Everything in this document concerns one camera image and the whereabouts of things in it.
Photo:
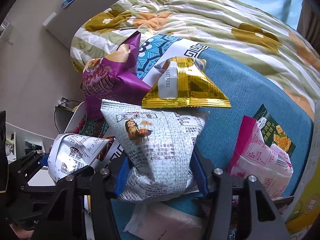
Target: beige wall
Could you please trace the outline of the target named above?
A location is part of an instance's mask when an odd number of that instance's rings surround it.
[[[62,2],[17,0],[7,16],[13,46],[0,43],[0,109],[7,122],[51,138],[58,134],[53,113],[61,96],[83,99],[69,50],[42,26]]]

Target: metal screw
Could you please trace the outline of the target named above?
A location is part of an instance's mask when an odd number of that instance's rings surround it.
[[[248,179],[249,179],[251,182],[257,181],[257,177],[256,177],[256,176],[253,176],[253,175],[248,176]]]
[[[223,173],[223,170],[219,169],[219,168],[216,168],[216,169],[214,169],[214,173],[218,174],[218,175],[221,175]]]
[[[102,175],[107,175],[109,172],[110,172],[110,171],[109,171],[108,168],[103,168],[103,169],[100,170],[100,173],[101,173]]]
[[[73,181],[74,178],[75,178],[75,176],[70,174],[70,175],[66,176],[66,181]]]

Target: yellow foil wrapper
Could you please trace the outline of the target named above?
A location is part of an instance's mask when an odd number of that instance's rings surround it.
[[[142,108],[231,107],[225,94],[200,70],[204,60],[175,57],[167,62],[163,75],[143,98]]]

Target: pink wrapper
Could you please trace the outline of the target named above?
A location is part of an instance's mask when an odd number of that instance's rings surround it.
[[[100,111],[102,99],[141,106],[151,87],[136,76],[140,36],[135,32],[116,52],[86,64],[82,89],[89,120],[103,117]]]
[[[257,120],[244,116],[228,173],[241,178],[254,175],[271,197],[277,197],[287,187],[293,168],[286,152],[264,143]]]

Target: striped blanket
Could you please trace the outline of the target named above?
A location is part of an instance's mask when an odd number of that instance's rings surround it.
[[[74,67],[82,72],[88,60],[115,51],[136,30],[140,44],[165,33],[219,50],[271,80],[314,118],[319,55],[268,13],[237,0],[119,0],[76,32],[71,44]]]

